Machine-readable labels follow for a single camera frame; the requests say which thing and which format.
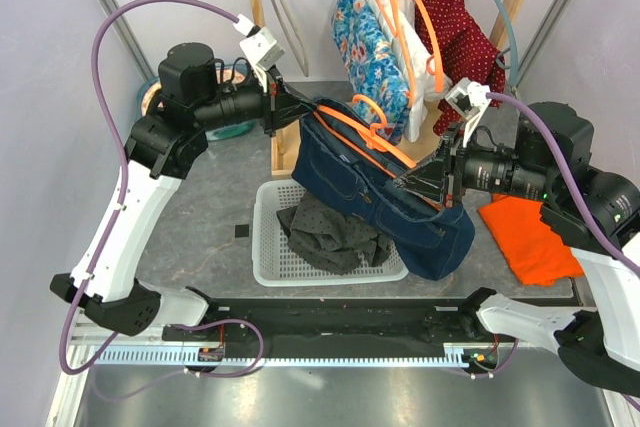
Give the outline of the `teal tub with clothes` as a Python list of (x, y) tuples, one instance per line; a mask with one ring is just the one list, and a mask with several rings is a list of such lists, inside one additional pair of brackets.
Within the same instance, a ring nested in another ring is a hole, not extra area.
[[(241, 83), (248, 74), (248, 68), (244, 62), (239, 64), (226, 64), (224, 67), (216, 69), (216, 75), (220, 83), (231, 81), (233, 84)], [(140, 107), (141, 115), (148, 113), (152, 98), (160, 89), (160, 81), (158, 77), (154, 77), (146, 82), (138, 91), (136, 103)], [(217, 130), (208, 131), (206, 138), (209, 143), (240, 137), (251, 132), (256, 125), (255, 121), (245, 121), (240, 124), (219, 128)]]

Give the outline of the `blue denim skirt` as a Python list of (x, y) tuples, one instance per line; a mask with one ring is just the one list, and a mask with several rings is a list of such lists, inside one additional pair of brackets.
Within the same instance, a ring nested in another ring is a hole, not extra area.
[(310, 107), (300, 109), (301, 144), (292, 178), (325, 205), (355, 216), (393, 240), (407, 269), (440, 280), (462, 264), (475, 228), (461, 206), (434, 207), (393, 184), (406, 171), (356, 130)]

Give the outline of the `grey dotted skirt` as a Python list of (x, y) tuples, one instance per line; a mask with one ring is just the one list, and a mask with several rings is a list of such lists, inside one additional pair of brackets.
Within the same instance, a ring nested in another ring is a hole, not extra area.
[(289, 249), (312, 267), (346, 275), (362, 262), (381, 266), (391, 239), (365, 221), (342, 214), (305, 193), (300, 202), (276, 212)]

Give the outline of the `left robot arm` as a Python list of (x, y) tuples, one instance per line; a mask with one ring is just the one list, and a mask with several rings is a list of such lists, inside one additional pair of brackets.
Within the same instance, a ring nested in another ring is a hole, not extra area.
[(153, 324), (184, 324), (198, 340), (218, 332), (220, 318), (208, 309), (207, 296), (137, 280), (141, 254), (164, 207), (207, 150), (207, 132), (256, 120), (274, 135), (317, 108), (276, 67), (263, 77), (252, 67), (234, 84), (223, 81), (223, 65), (202, 43), (169, 50), (158, 68), (160, 88), (124, 145), (126, 165), (87, 256), (51, 280), (55, 295), (78, 304), (100, 327), (136, 336)]

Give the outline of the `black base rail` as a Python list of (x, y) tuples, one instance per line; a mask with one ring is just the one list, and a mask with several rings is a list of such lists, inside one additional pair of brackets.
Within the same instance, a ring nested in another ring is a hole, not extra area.
[(245, 320), (261, 332), (267, 359), (427, 357), (446, 344), (506, 346), (470, 317), (463, 299), (219, 299), (205, 324)]

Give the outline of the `orange folded cloth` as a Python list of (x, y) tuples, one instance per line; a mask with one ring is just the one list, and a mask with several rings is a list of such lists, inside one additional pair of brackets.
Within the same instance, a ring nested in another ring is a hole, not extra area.
[(524, 285), (551, 286), (584, 272), (569, 247), (541, 221), (541, 202), (494, 195), (478, 213)]

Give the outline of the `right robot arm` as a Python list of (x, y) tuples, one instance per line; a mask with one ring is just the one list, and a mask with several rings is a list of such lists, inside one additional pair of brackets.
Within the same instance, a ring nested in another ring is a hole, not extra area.
[(399, 189), (451, 208), (476, 190), (536, 201), (542, 221), (568, 246), (594, 308), (532, 305), (481, 288), (464, 303), (467, 339), (502, 334), (557, 355), (583, 382), (639, 393), (639, 190), (591, 165), (594, 128), (566, 104), (499, 101), (520, 114), (515, 145), (484, 147), (455, 123), (437, 149), (395, 180)]

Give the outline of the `beige clothes hanger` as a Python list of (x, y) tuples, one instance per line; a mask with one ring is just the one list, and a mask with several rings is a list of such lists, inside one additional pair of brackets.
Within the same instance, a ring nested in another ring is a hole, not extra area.
[(306, 42), (286, 0), (269, 0), (282, 29), (292, 55), (305, 78), (309, 77), (310, 64)]

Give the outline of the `small black floor marker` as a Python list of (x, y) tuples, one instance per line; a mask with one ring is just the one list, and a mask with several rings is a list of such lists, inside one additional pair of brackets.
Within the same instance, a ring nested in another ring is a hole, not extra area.
[(238, 224), (234, 226), (235, 238), (247, 238), (250, 233), (250, 226), (248, 224)]

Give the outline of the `blue floral garment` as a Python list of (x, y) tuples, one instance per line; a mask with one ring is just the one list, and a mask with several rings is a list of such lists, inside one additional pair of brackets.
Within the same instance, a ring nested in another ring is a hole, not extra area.
[(408, 122), (410, 87), (374, 11), (367, 0), (337, 0), (331, 28), (353, 91), (378, 105), (387, 119), (379, 135), (398, 144)]

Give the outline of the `orange hanger of denim skirt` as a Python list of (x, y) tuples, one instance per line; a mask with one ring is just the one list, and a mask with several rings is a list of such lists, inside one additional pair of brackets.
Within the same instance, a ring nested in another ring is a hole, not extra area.
[(368, 105), (370, 109), (378, 116), (379, 121), (373, 122), (371, 124), (365, 124), (362, 121), (353, 119), (350, 116), (338, 112), (337, 110), (323, 103), (318, 104), (317, 110), (343, 122), (344, 124), (357, 131), (360, 137), (364, 140), (365, 145), (368, 149), (376, 150), (383, 153), (389, 153), (402, 164), (404, 164), (408, 169), (416, 167), (417, 163), (414, 160), (412, 160), (399, 148), (392, 145), (378, 134), (378, 131), (384, 130), (388, 124), (387, 117), (383, 110), (378, 106), (378, 104), (363, 94), (355, 94), (352, 97), (352, 100), (354, 102), (364, 102), (366, 105)]

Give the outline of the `white plastic basket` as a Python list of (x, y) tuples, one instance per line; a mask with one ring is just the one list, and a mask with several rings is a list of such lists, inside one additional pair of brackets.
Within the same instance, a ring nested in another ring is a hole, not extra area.
[(256, 193), (252, 222), (253, 275), (266, 287), (316, 287), (395, 282), (408, 275), (397, 249), (379, 267), (364, 259), (345, 275), (334, 275), (312, 267), (288, 247), (288, 239), (277, 212), (299, 204), (305, 189), (292, 179), (272, 180)]

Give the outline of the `red dotted garment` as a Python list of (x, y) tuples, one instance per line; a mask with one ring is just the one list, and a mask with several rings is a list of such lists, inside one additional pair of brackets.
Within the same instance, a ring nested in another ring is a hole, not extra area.
[(421, 0), (440, 49), (443, 71), (453, 83), (467, 78), (503, 92), (505, 70), (496, 63), (499, 50), (484, 35), (464, 0)]

